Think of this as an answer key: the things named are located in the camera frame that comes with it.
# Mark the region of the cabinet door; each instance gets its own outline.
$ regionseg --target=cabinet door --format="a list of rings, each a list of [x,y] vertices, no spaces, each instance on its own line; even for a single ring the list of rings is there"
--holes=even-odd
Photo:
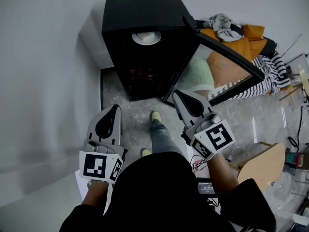
[[[201,32],[193,37],[199,45],[192,58],[179,71],[174,84],[163,98],[164,102],[173,103],[173,90],[184,89],[207,97],[214,106],[264,80],[264,73],[249,61],[249,44],[247,48],[241,45],[246,44],[246,39],[238,40],[243,57]]]

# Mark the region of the orange cushion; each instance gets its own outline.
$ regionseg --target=orange cushion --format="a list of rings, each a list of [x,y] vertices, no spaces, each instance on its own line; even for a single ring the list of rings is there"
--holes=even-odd
[[[206,61],[211,69],[215,87],[236,82],[250,75],[243,68],[215,51],[209,55]]]
[[[257,41],[249,41],[251,58],[255,59],[257,55],[263,50],[264,46],[267,43],[267,39],[257,40]]]
[[[262,38],[264,33],[264,27],[254,26],[254,25],[245,25],[243,27],[243,35],[250,40],[259,40]]]
[[[247,38],[241,38],[240,40],[233,42],[223,42],[226,46],[242,55],[245,59],[252,62],[249,41]]]
[[[213,39],[220,41],[220,38],[217,36],[217,33],[213,29],[201,29],[201,32],[212,37]]]

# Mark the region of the black cabinet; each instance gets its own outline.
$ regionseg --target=black cabinet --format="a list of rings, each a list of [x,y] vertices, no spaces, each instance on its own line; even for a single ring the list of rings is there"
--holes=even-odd
[[[159,32],[141,45],[132,34]],[[160,97],[168,101],[200,45],[245,69],[250,76],[211,100],[218,104],[260,82],[264,75],[245,58],[199,32],[181,0],[106,0],[102,36],[130,101]]]

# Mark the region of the yellow shoe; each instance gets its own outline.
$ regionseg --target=yellow shoe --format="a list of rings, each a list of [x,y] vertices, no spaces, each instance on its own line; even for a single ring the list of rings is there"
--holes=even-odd
[[[155,119],[159,120],[162,123],[162,119],[161,119],[160,114],[157,111],[152,111],[151,121],[153,122]]]
[[[141,155],[141,157],[145,157],[145,156],[151,155],[151,152],[150,152],[149,149],[142,149],[140,151],[140,155]]]

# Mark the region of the gray speckled floor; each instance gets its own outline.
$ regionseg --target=gray speckled floor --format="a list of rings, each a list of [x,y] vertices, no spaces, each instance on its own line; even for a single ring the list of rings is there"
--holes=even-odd
[[[301,92],[296,92],[289,98],[279,101],[284,94],[280,92],[274,96],[225,101],[214,107],[221,118],[228,120],[236,138],[236,143],[225,151],[225,155],[229,155],[235,147],[244,148],[234,150],[233,162],[247,159],[265,149],[262,145],[256,144],[259,141],[284,142],[286,147],[292,148],[287,136],[297,134],[303,98]],[[116,72],[107,73],[103,77],[104,108],[113,104],[120,105],[123,111],[122,145],[129,150],[125,167],[140,157],[142,148],[151,149],[148,131],[149,114],[152,110],[157,110],[161,114],[172,139],[176,139],[176,144],[187,155],[186,144],[180,138],[183,123],[178,119],[175,109],[160,102],[159,99],[129,102]],[[304,111],[299,136],[301,149],[306,142],[309,142],[308,128],[309,116]],[[197,173],[198,176],[207,174],[207,168]],[[264,191],[264,196],[276,216],[278,231],[286,231],[291,226],[291,216],[303,200],[292,192],[306,194],[308,190],[307,185],[296,183],[295,180],[305,181],[306,176],[307,173],[301,171],[297,171],[295,176],[282,173],[276,183]]]

